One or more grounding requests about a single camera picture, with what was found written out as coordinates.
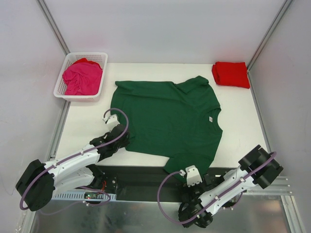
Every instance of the green cloth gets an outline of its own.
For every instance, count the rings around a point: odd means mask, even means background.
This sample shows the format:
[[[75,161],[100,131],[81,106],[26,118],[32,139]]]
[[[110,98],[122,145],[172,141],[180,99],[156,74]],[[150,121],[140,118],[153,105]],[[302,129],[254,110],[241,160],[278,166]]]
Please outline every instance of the green cloth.
[[[220,104],[207,79],[116,85],[111,107],[123,110],[129,118],[126,150],[170,157],[164,167],[168,173],[195,165],[201,176],[206,174],[223,132],[217,123]],[[112,114],[126,124],[119,112]],[[185,182],[180,175],[176,177]]]

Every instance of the pink cloth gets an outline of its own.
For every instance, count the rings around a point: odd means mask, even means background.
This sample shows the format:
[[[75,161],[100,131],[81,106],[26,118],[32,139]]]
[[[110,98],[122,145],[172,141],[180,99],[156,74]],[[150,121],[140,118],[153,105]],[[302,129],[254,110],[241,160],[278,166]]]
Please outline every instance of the pink cloth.
[[[76,63],[63,73],[65,95],[93,96],[98,93],[103,70],[97,64]]]

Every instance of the laundry basket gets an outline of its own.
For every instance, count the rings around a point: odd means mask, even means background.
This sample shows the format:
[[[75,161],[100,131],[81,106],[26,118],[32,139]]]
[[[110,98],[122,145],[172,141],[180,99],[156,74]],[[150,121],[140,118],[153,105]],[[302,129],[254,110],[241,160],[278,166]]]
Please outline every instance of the laundry basket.
[[[101,84],[98,89],[98,93],[94,96],[67,96],[65,95],[65,91],[67,90],[67,85],[64,83],[63,80],[63,73],[65,70],[71,66],[74,62],[81,58],[87,58],[89,61],[97,62],[101,68],[103,69]],[[62,69],[59,73],[56,86],[54,89],[54,95],[58,98],[63,98],[68,101],[77,101],[77,102],[96,102],[100,98],[100,94],[102,91],[104,75],[106,71],[108,55],[104,52],[71,52],[69,53],[65,61],[63,63]]]

